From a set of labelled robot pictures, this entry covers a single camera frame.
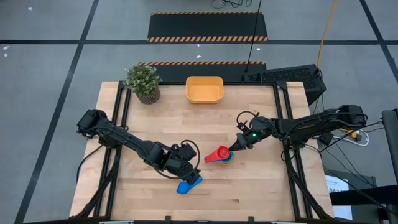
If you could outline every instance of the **gray plant pot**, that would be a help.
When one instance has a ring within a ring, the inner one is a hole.
[[[152,91],[152,93],[145,94],[145,95],[140,95],[140,94],[136,93],[136,95],[139,98],[139,101],[141,101],[141,103],[143,103],[143,104],[149,105],[149,104],[156,103],[156,101],[160,98],[159,86],[157,86],[155,88],[155,90]]]

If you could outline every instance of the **orange bowl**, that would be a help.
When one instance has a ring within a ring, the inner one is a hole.
[[[188,77],[185,94],[191,103],[218,103],[224,96],[221,77]]]

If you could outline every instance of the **orange and black striped tape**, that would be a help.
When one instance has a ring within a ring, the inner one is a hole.
[[[248,61],[235,62],[139,62],[138,65],[247,65]],[[250,65],[265,65],[262,61],[250,61]]]
[[[245,42],[253,36],[209,36],[209,37],[149,37],[149,42]],[[254,36],[253,41],[267,41],[267,36]]]
[[[189,15],[189,14],[256,14],[257,12],[155,12],[153,15]]]

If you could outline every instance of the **gray floor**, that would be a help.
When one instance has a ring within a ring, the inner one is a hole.
[[[366,2],[384,40],[398,40],[398,2]],[[0,0],[0,41],[78,40],[92,3]],[[254,11],[258,4],[253,0],[250,8],[227,6],[222,11]],[[264,0],[261,10],[269,39],[320,40],[331,4],[332,0]],[[210,0],[99,0],[87,39],[144,40],[150,13],[169,11],[214,9]],[[377,40],[359,0],[338,1],[326,39]],[[76,47],[0,44],[1,223],[12,223],[16,217]],[[102,81],[122,80],[124,68],[142,61],[246,60],[249,48],[233,44],[85,45],[24,221],[68,217],[76,168],[85,148],[75,124],[85,110],[95,106]],[[398,58],[398,46],[388,49]],[[255,45],[252,59],[280,68],[316,63],[317,53],[317,45]],[[360,105],[370,123],[381,117],[382,110],[398,108],[398,83],[380,45],[326,45],[321,69],[328,88],[326,108]],[[367,147],[345,142],[340,146],[360,173],[375,176],[379,185],[394,184],[384,131],[370,133],[370,139]],[[347,164],[337,148],[331,147],[330,152]],[[344,170],[329,154],[322,159],[327,167]]]

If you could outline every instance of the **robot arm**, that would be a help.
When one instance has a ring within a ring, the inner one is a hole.
[[[293,147],[301,148],[311,137],[334,131],[336,129],[357,130],[366,125],[367,116],[362,108],[355,105],[343,105],[337,109],[325,110],[299,119],[265,118],[258,114],[246,126],[246,122],[238,122],[236,142],[230,151],[252,149],[253,144],[273,136],[281,141],[288,140]]]
[[[77,126],[78,133],[85,137],[98,135],[99,143],[106,147],[115,148],[125,145],[136,151],[146,164],[152,166],[162,176],[182,179],[192,187],[201,180],[200,170],[189,163],[197,154],[191,145],[184,143],[186,141],[183,141],[181,146],[173,144],[168,147],[160,142],[141,140],[112,124],[107,119],[106,113],[101,110],[88,110]],[[166,176],[162,173],[164,170],[176,177]]]

